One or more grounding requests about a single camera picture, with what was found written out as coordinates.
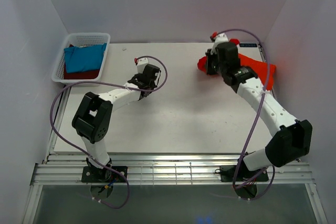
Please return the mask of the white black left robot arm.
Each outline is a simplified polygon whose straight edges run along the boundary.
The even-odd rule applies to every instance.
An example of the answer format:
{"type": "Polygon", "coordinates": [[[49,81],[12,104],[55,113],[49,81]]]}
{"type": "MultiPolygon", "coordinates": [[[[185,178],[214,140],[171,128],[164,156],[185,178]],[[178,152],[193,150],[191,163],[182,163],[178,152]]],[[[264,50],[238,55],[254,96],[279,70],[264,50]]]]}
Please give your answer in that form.
{"type": "Polygon", "coordinates": [[[83,97],[72,120],[72,127],[85,144],[90,155],[87,164],[98,181],[105,182],[111,177],[111,159],[104,137],[108,132],[112,113],[149,96],[157,88],[155,82],[160,74],[159,67],[145,63],[138,67],[138,73],[121,88],[101,94],[88,92],[83,97]]]}

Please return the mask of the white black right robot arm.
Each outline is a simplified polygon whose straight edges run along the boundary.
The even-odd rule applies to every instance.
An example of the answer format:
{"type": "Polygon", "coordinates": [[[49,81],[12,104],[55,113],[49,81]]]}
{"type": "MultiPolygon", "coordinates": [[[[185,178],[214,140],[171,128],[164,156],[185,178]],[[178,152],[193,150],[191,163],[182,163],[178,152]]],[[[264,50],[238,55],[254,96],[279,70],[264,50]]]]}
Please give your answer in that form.
{"type": "Polygon", "coordinates": [[[250,180],[256,171],[269,166],[282,167],[310,151],[312,125],[287,112],[266,90],[250,67],[241,64],[233,42],[216,42],[206,53],[206,72],[220,75],[265,123],[271,135],[266,147],[247,154],[237,167],[238,177],[250,180]]]}

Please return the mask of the small dark label sticker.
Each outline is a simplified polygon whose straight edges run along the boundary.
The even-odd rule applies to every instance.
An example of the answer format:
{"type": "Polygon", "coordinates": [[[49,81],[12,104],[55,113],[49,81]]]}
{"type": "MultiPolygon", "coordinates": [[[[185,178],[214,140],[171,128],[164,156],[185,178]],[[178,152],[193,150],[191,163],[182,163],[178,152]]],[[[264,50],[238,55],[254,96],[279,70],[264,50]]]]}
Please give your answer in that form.
{"type": "Polygon", "coordinates": [[[256,48],[258,47],[256,43],[240,43],[241,48],[256,48]]]}

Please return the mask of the orange folded t shirt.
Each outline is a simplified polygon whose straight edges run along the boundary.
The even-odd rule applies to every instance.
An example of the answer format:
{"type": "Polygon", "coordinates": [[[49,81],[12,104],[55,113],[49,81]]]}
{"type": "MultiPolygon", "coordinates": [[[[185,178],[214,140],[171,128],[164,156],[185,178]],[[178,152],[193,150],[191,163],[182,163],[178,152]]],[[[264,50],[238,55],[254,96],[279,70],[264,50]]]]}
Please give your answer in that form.
{"type": "MultiPolygon", "coordinates": [[[[251,67],[253,71],[258,75],[258,77],[261,79],[262,84],[265,84],[266,79],[267,79],[267,69],[268,69],[267,63],[253,60],[243,54],[238,54],[238,56],[240,58],[241,65],[246,66],[246,67],[251,67]]],[[[266,87],[267,90],[271,90],[274,85],[275,72],[276,72],[276,66],[271,64],[270,65],[270,76],[269,76],[269,80],[268,80],[267,87],[266,87]]]]}

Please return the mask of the dark red folded t shirt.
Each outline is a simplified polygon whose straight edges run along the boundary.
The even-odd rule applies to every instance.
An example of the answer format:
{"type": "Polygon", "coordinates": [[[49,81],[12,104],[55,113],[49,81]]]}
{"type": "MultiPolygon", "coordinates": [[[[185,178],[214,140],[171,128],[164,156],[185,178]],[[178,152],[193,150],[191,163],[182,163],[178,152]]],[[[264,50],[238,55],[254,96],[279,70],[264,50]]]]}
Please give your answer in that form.
{"type": "Polygon", "coordinates": [[[77,72],[77,73],[68,73],[66,71],[65,63],[64,63],[64,79],[66,80],[80,80],[80,79],[94,79],[98,76],[99,70],[91,70],[86,72],[77,72]]]}

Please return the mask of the blue folded t shirt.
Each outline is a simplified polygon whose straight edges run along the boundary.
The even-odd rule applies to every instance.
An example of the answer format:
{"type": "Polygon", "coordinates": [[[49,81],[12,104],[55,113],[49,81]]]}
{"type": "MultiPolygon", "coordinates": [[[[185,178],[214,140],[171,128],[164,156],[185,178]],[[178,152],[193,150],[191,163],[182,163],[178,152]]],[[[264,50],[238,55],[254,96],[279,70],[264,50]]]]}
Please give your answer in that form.
{"type": "Polygon", "coordinates": [[[68,73],[99,70],[107,44],[64,49],[65,67],[68,73]]]}

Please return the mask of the white plastic basket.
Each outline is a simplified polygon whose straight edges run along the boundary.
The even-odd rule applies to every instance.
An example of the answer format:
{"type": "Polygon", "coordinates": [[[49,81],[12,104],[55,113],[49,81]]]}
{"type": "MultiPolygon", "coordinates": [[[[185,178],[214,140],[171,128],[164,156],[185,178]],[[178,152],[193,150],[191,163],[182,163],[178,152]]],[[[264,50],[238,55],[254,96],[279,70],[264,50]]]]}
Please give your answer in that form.
{"type": "Polygon", "coordinates": [[[79,81],[100,81],[107,59],[110,35],[72,33],[60,48],[51,79],[69,85],[79,81]]]}

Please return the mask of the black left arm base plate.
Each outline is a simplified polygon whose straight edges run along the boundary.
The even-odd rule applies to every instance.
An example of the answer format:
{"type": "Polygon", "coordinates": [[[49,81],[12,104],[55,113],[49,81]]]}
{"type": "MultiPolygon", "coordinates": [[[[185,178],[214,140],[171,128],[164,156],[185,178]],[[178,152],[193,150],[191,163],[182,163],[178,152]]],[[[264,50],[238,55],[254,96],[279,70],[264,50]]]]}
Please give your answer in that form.
{"type": "Polygon", "coordinates": [[[82,183],[125,183],[125,179],[119,174],[112,172],[108,169],[99,169],[95,166],[85,166],[81,176],[82,183]]]}

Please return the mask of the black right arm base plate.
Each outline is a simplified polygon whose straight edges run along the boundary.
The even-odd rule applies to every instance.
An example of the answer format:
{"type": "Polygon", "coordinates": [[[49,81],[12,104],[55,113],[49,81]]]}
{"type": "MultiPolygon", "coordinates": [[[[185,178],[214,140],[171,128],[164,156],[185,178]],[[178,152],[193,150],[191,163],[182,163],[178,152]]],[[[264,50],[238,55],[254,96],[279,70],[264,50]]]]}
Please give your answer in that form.
{"type": "MultiPolygon", "coordinates": [[[[232,182],[234,178],[234,172],[236,170],[236,165],[222,165],[218,169],[215,170],[215,173],[220,174],[222,182],[232,182]]],[[[237,182],[244,182],[254,175],[256,175],[259,170],[256,171],[249,171],[246,168],[240,168],[237,174],[236,181],[237,182]]],[[[263,172],[258,177],[255,178],[256,182],[267,182],[269,181],[269,177],[267,172],[263,172]]]]}

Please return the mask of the aluminium frame rail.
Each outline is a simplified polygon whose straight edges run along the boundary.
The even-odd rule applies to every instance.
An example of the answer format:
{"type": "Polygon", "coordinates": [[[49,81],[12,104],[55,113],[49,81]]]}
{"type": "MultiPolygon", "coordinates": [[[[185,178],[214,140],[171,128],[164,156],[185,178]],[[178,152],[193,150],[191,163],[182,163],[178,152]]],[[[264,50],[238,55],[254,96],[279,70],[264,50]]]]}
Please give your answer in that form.
{"type": "MultiPolygon", "coordinates": [[[[52,153],[34,168],[23,223],[32,223],[45,185],[81,185],[86,157],[79,153],[52,153]]],[[[233,154],[112,154],[115,165],[128,167],[130,185],[220,185],[215,169],[221,165],[234,165],[238,159],[233,154]]],[[[306,162],[291,162],[276,168],[273,184],[303,184],[318,223],[327,223],[316,190],[314,177],[306,162]]]]}

